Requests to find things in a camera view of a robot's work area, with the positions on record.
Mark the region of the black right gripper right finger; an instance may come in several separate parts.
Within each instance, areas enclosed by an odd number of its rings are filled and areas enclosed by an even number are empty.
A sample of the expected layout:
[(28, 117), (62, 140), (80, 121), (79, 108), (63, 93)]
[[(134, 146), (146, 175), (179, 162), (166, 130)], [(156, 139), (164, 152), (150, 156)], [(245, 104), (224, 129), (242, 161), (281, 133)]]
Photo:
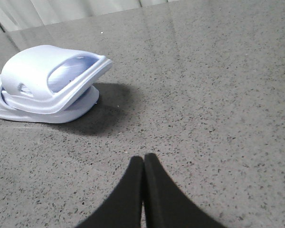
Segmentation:
[(222, 228), (178, 188), (154, 153), (144, 157), (144, 210), (149, 228)]

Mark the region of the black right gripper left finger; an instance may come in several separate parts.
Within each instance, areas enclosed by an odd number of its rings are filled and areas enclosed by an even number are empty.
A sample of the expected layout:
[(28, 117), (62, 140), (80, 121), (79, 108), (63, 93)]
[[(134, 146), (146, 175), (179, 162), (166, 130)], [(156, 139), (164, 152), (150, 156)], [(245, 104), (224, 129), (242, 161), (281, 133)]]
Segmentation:
[(134, 156), (109, 197), (78, 228), (139, 228), (142, 211), (143, 159)]

